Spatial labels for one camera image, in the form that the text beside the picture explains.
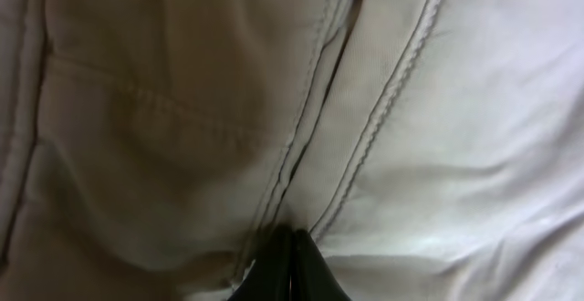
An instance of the garment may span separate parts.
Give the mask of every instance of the garment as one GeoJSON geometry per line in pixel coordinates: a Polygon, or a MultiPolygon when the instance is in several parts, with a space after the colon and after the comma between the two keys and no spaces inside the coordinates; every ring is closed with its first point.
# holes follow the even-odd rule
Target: garment
{"type": "Polygon", "coordinates": [[[584,299],[584,0],[0,0],[0,299],[584,299]]]}

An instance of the black object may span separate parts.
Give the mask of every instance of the black object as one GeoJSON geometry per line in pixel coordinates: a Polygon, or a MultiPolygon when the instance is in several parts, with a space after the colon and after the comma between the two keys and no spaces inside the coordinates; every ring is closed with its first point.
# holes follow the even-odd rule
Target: black object
{"type": "Polygon", "coordinates": [[[350,301],[307,231],[275,229],[228,301],[350,301]]]}

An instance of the clothing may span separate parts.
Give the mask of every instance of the clothing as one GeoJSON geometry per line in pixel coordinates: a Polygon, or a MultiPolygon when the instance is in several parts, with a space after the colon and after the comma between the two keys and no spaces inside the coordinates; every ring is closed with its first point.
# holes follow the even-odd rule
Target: clothing
{"type": "Polygon", "coordinates": [[[583,299],[582,3],[0,0],[0,299],[583,299]]]}

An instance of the fabric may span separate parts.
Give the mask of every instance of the fabric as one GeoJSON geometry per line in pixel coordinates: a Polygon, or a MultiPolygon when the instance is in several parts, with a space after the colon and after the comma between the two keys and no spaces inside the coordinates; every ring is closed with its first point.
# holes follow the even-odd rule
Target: fabric
{"type": "Polygon", "coordinates": [[[0,0],[2,300],[580,300],[584,0],[0,0]]]}

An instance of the beige fabric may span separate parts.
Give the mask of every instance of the beige fabric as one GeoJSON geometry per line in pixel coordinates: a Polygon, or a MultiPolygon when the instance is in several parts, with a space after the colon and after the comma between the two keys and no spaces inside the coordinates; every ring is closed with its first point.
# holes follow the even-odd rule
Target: beige fabric
{"type": "Polygon", "coordinates": [[[0,0],[0,299],[584,298],[582,3],[0,0]]]}

